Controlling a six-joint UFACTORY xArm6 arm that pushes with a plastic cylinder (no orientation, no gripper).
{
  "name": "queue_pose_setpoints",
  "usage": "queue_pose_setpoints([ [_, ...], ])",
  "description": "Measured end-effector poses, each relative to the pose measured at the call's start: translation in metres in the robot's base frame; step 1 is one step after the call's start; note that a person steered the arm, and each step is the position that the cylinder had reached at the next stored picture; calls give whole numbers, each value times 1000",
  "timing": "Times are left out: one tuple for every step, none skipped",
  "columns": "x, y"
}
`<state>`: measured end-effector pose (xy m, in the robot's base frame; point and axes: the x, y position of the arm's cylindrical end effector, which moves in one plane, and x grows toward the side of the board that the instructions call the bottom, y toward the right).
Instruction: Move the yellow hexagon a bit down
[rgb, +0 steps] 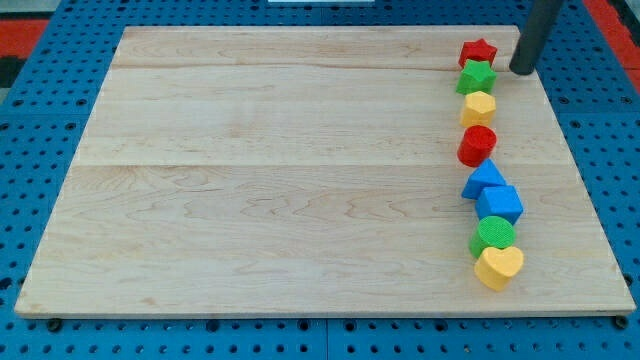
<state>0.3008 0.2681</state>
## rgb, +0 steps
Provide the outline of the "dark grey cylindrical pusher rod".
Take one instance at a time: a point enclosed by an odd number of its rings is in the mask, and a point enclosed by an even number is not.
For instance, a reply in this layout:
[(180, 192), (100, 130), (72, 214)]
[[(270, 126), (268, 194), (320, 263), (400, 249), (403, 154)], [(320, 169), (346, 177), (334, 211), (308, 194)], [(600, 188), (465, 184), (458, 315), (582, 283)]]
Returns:
[(564, 0), (535, 0), (520, 34), (509, 69), (517, 75), (535, 70)]

